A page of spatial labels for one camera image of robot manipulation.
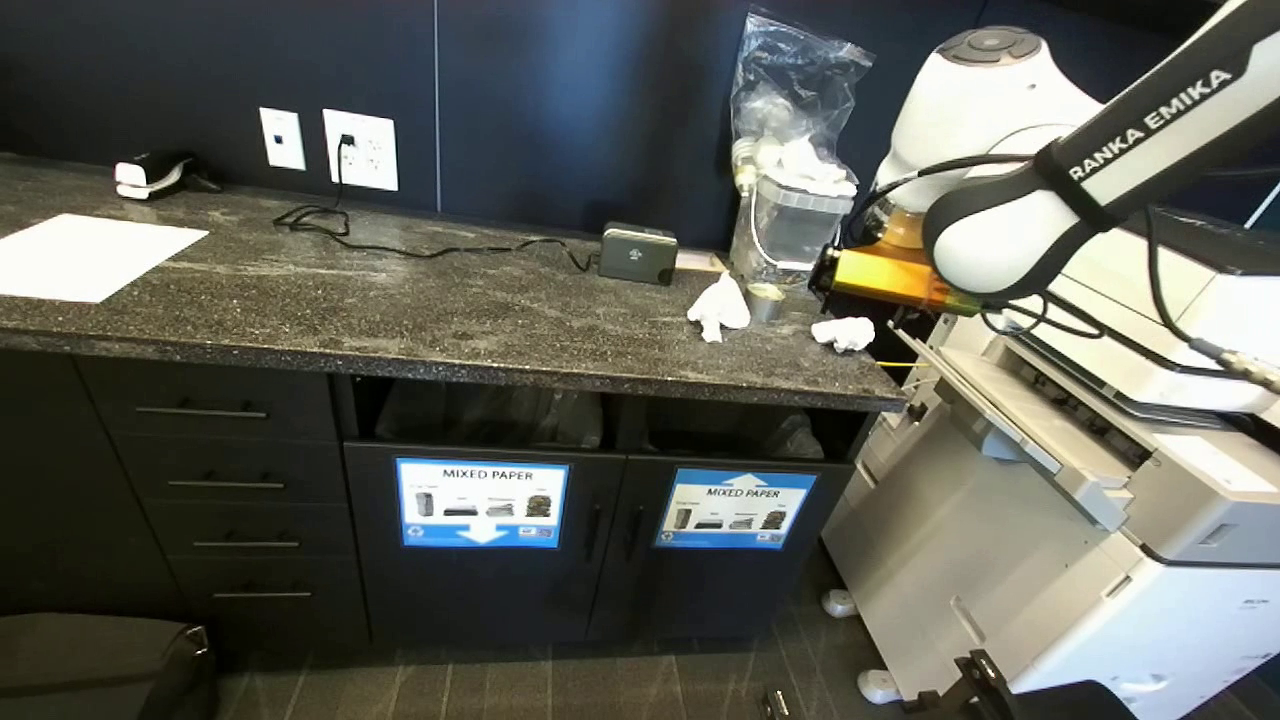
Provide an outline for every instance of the black wall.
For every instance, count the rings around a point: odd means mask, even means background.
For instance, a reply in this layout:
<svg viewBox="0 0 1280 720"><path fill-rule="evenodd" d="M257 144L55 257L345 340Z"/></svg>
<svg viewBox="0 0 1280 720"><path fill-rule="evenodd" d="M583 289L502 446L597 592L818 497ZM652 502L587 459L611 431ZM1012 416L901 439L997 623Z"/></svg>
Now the black wall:
<svg viewBox="0 0 1280 720"><path fill-rule="evenodd" d="M55 162L191 150L228 181L323 188L320 108L397 115L409 214L598 232L730 230L724 96L749 10L877 52L839 156L868 181L927 56L1028 26L1095 96L1160 62L1188 3L1147 0L4 0L0 150ZM304 112L309 173L270 173L257 108Z"/></svg>

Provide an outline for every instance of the granite countertop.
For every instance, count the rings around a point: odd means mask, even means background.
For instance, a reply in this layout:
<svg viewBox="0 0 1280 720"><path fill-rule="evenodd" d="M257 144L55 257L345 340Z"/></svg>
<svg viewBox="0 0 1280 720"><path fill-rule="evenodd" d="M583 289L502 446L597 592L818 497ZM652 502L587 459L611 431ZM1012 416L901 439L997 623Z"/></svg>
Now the granite countertop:
<svg viewBox="0 0 1280 720"><path fill-rule="evenodd" d="M103 169L0 156L0 238L55 214L209 230L103 303L0 297L0 350L257 366L298 371L543 383L636 395L897 410L897 383L868 357L836 357L802 319L699 345L682 308L710 277L673 289L574 271L554 246L514 257L404 259L345 254L312 232L270 230L297 210L268 193L175 193L153 204L112 198ZM455 247L523 238L392 214L353 214L353 246Z"/></svg>

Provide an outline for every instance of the wall outlet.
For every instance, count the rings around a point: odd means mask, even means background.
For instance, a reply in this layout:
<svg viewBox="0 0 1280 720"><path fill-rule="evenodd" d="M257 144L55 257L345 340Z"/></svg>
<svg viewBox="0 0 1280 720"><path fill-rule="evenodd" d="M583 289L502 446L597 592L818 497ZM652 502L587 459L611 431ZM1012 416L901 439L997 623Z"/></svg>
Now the wall outlet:
<svg viewBox="0 0 1280 720"><path fill-rule="evenodd" d="M257 108L265 126L265 150L270 169L309 173L304 126L285 108Z"/></svg>
<svg viewBox="0 0 1280 720"><path fill-rule="evenodd" d="M323 108L332 184L399 193L397 122Z"/></svg>

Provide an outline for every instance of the dark tile floor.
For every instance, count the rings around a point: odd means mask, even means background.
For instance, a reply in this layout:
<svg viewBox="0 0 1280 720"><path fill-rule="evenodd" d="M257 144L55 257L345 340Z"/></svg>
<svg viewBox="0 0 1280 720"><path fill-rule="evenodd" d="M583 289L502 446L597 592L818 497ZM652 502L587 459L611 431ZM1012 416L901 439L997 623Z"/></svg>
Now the dark tile floor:
<svg viewBox="0 0 1280 720"><path fill-rule="evenodd" d="M220 720L765 720L772 688L790 720L904 717L861 701L855 671L878 657L861 621L818 612L831 579L816 558L753 646L244 657L220 678ZM1280 669L1192 713L1263 717L1280 717Z"/></svg>

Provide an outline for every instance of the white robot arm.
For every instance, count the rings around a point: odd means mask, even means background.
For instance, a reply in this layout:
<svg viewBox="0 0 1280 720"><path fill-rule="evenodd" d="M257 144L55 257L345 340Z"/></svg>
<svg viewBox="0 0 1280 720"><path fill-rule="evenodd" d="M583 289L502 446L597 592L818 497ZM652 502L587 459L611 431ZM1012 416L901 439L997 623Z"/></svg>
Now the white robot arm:
<svg viewBox="0 0 1280 720"><path fill-rule="evenodd" d="M1045 291L1084 241L1252 134L1280 134L1280 0L1228 0L1188 44L1088 126L1045 144L1032 164L938 193L922 218L922 247L965 297L998 303Z"/></svg>

